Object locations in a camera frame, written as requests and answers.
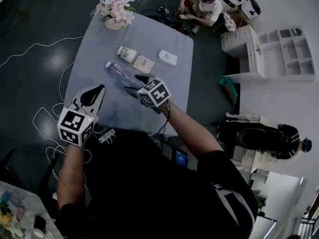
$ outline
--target flower vase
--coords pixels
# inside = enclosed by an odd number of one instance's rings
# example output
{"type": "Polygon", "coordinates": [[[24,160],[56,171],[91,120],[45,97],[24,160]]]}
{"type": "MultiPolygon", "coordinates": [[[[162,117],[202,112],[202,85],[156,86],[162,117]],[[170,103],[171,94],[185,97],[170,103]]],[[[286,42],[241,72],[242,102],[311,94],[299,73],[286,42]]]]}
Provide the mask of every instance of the flower vase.
{"type": "Polygon", "coordinates": [[[120,30],[123,26],[123,22],[116,22],[114,18],[107,18],[105,21],[105,26],[111,30],[120,30]]]}

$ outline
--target light blue tablecloth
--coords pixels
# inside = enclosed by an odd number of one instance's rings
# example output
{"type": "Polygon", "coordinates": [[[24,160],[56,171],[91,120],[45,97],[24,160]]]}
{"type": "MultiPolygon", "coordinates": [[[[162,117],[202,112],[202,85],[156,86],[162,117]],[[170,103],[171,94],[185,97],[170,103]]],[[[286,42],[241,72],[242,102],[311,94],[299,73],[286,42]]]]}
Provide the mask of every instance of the light blue tablecloth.
{"type": "MultiPolygon", "coordinates": [[[[72,101],[78,90],[103,84],[106,93],[98,113],[100,125],[154,133],[165,123],[166,118],[142,106],[139,100],[126,94],[115,84],[115,78],[106,72],[104,66],[106,62],[111,61],[119,64],[132,76],[141,73],[132,67],[133,64],[116,55],[121,45],[136,50],[138,54],[155,62],[151,73],[164,80],[172,94],[170,100],[185,112],[193,40],[155,20],[136,13],[135,16],[132,25],[119,31],[107,29],[104,19],[99,16],[92,19],[76,55],[64,105],[67,106],[72,101]],[[161,62],[157,58],[160,50],[178,56],[177,65],[172,67],[161,62]]],[[[170,124],[166,126],[165,135],[176,135],[170,124]]]]}

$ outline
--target plastic bottle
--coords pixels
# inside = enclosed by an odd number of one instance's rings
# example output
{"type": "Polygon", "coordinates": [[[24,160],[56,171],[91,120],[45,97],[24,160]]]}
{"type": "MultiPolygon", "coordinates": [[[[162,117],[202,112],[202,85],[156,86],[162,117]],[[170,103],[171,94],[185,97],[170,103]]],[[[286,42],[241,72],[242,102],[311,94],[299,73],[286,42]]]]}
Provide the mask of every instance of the plastic bottle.
{"type": "Polygon", "coordinates": [[[126,87],[132,87],[136,89],[141,87],[137,81],[129,78],[123,68],[121,68],[118,64],[113,64],[109,61],[105,64],[105,68],[107,69],[108,73],[117,79],[120,79],[126,87]]]}

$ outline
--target paper cup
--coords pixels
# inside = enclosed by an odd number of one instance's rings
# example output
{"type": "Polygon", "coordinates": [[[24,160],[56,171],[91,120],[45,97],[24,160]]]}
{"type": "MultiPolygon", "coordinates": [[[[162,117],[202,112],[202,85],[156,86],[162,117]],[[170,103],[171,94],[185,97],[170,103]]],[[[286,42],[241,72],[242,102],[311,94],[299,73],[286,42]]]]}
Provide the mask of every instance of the paper cup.
{"type": "Polygon", "coordinates": [[[132,63],[137,54],[136,50],[121,46],[117,55],[128,63],[132,63]]]}

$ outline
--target white cabinet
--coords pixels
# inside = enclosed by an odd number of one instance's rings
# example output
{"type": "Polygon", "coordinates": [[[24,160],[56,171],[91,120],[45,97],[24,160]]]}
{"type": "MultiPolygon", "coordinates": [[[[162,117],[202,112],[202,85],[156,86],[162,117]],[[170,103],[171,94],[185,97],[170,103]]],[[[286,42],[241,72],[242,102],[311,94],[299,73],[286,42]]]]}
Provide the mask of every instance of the white cabinet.
{"type": "Polygon", "coordinates": [[[222,49],[239,59],[235,83],[251,80],[311,81],[316,74],[307,40],[300,27],[257,35],[251,26],[221,35],[222,49]]]}

